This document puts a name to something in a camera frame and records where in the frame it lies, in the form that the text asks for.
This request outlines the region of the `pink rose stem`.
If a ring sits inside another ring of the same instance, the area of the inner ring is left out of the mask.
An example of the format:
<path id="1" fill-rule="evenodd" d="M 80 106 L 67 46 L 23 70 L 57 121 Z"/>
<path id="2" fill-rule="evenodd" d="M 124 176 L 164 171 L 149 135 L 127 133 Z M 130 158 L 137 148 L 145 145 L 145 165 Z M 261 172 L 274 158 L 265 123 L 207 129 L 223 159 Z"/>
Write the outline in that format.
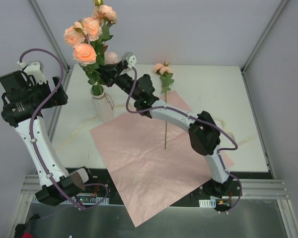
<path id="1" fill-rule="evenodd" d="M 159 76 L 161 82 L 161 94 L 167 103 L 167 93 L 171 91 L 170 86 L 174 83 L 173 72 L 168 62 L 157 63 L 153 69 L 153 73 Z"/>
<path id="2" fill-rule="evenodd" d="M 99 68 L 96 62 L 96 52 L 93 46 L 86 43 L 78 44 L 73 51 L 73 58 L 79 63 L 80 67 L 88 78 L 88 83 L 91 85 L 91 93 L 94 96 L 99 96 L 103 93 L 103 87 L 99 83 Z"/>
<path id="3" fill-rule="evenodd" d="M 99 42 L 106 42 L 112 39 L 110 28 L 117 23 L 117 13 L 111 6 L 104 3 L 103 0 L 94 0 L 94 10 L 92 16 L 99 23 L 102 34 Z"/>
<path id="4" fill-rule="evenodd" d="M 97 41 L 102 36 L 102 28 L 96 17 L 87 17 L 76 21 L 64 32 L 66 44 L 75 48 L 80 43 Z"/>

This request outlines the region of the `white ribbed ceramic vase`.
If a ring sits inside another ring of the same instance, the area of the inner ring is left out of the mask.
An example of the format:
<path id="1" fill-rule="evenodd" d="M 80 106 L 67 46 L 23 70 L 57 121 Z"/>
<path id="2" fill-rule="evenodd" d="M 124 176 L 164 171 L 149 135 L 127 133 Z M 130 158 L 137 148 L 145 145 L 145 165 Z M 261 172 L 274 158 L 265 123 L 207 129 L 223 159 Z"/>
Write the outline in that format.
<path id="1" fill-rule="evenodd" d="M 90 90 L 92 102 L 98 117 L 103 122 L 110 122 L 114 118 L 114 103 L 111 97 L 104 91 L 100 84 L 95 84 Z"/>

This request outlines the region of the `pink wrapping paper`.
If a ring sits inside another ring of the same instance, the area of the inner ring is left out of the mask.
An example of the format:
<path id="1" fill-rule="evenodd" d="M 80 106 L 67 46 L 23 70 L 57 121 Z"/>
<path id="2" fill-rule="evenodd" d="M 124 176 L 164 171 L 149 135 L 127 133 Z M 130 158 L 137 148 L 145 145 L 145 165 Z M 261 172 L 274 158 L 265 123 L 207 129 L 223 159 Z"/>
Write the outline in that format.
<path id="1" fill-rule="evenodd" d="M 90 151 L 92 167 L 104 164 L 135 227 L 146 222 L 211 179 L 206 159 L 190 145 L 183 130 L 122 112 L 91 129 L 96 151 Z"/>

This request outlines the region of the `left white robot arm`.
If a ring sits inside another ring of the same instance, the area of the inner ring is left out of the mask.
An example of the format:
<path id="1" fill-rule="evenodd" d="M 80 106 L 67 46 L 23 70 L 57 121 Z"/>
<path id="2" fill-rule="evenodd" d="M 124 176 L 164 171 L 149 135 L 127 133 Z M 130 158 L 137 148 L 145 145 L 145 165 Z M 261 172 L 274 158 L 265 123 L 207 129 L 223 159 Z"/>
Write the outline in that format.
<path id="1" fill-rule="evenodd" d="M 37 200 L 57 206 L 80 193 L 94 190 L 95 181 L 86 167 L 69 173 L 62 165 L 47 135 L 44 119 L 36 109 L 65 105 L 68 97 L 62 87 L 52 93 L 48 82 L 39 83 L 33 73 L 18 70 L 0 76 L 5 92 L 1 116 L 25 143 L 38 173 Z"/>

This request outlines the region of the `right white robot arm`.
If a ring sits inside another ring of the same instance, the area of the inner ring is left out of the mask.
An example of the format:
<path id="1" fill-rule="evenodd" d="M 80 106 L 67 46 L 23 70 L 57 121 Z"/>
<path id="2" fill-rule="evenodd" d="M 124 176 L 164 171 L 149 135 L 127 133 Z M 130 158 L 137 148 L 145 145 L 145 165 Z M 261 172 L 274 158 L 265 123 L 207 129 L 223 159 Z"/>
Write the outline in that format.
<path id="1" fill-rule="evenodd" d="M 231 182 L 235 179 L 228 170 L 222 157 L 220 136 L 224 135 L 232 142 L 232 151 L 238 148 L 235 140 L 223 129 L 219 128 L 212 116 L 203 111 L 193 114 L 182 109 L 175 108 L 156 97 L 153 93 L 151 78 L 148 74 L 142 77 L 130 77 L 123 71 L 134 67 L 122 60 L 113 65 L 100 66 L 98 73 L 107 87 L 117 85 L 128 94 L 128 100 L 134 99 L 135 110 L 127 108 L 129 113 L 140 114 L 150 119 L 159 119 L 170 123 L 189 135 L 192 149 L 204 156 L 211 171 L 212 178 L 203 186 L 205 193 L 210 196 L 222 198 L 231 190 Z"/>

